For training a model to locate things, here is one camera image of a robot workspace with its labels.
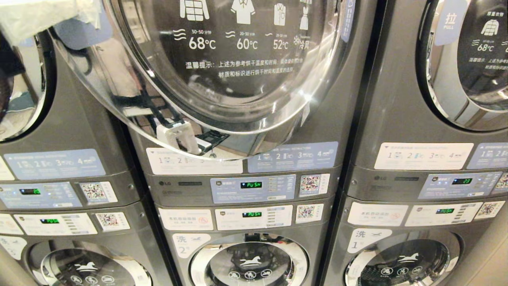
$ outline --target washer door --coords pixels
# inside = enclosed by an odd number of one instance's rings
[[[241,159],[291,138],[325,97],[355,0],[103,3],[113,37],[88,49],[93,71],[80,70],[82,53],[67,57],[94,95],[159,145]]]
[[[38,250],[48,245],[52,251],[46,253],[40,268],[50,286],[152,286],[150,275],[134,258],[92,243],[40,243],[30,251],[30,256],[40,255]]]
[[[508,128],[506,0],[434,1],[421,32],[421,83],[441,117],[464,129]]]
[[[410,232],[365,248],[349,263],[347,286],[430,286],[444,279],[460,254],[449,232]]]
[[[204,246],[190,274],[196,286],[299,286],[307,275],[305,250],[271,234],[238,234]]]
[[[28,134],[44,119],[52,102],[56,78],[51,40],[46,33],[12,48],[7,47],[7,41],[0,39],[0,42],[2,51],[8,49],[13,59],[19,59],[18,66],[24,67],[19,74],[0,74],[2,143]]]

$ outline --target horse logo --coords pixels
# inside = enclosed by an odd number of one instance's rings
[[[399,259],[397,262],[416,262],[418,261],[418,255],[418,252],[411,256],[399,255],[401,259]]]
[[[93,272],[98,270],[98,268],[95,267],[95,263],[92,261],[88,262],[86,265],[75,264],[74,266],[78,267],[76,270],[79,272]]]
[[[259,256],[256,256],[251,260],[240,259],[240,261],[243,261],[243,263],[240,264],[240,266],[258,266],[259,264],[261,264],[260,259],[261,257]]]

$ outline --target stacked washer dryer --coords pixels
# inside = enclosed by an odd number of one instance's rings
[[[384,3],[323,285],[445,285],[496,231],[508,191],[506,5]]]
[[[0,245],[41,285],[171,285],[121,123],[48,33],[1,42],[18,61],[2,67]]]
[[[139,95],[108,85],[104,55],[119,47],[88,50],[101,64],[87,74],[69,63],[133,129],[183,284],[313,285],[375,3],[105,8]]]

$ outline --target digital display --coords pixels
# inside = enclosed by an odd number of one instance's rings
[[[41,219],[40,221],[43,224],[60,223],[56,218]]]
[[[455,209],[438,209],[436,214],[451,214]]]
[[[473,178],[454,179],[452,185],[467,185],[473,181]]]
[[[247,182],[247,183],[240,183],[241,189],[253,189],[253,188],[261,188],[263,187],[262,182]]]
[[[262,212],[250,212],[250,213],[242,213],[243,217],[260,217],[262,216]]]
[[[39,189],[19,189],[21,194],[41,194]]]

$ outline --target dryer door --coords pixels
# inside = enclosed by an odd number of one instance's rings
[[[92,70],[68,50],[81,79],[155,143],[227,160],[271,150],[305,124],[338,75],[355,1],[103,4],[113,37],[88,49]],[[57,34],[67,44],[62,25]]]
[[[347,286],[430,286],[444,279],[459,259],[460,245],[450,232],[409,232],[365,248],[349,263]]]
[[[422,26],[420,80],[448,122],[474,131],[508,128],[506,0],[434,1]]]
[[[271,234],[238,234],[204,246],[190,274],[196,286],[299,286],[307,275],[305,250]]]
[[[0,65],[0,143],[28,134],[44,119],[55,88],[55,63],[46,33],[10,47],[0,38],[4,61]]]
[[[41,242],[30,251],[30,260],[42,258],[40,271],[50,286],[122,285],[152,286],[146,269],[134,258],[104,246],[79,242]]]

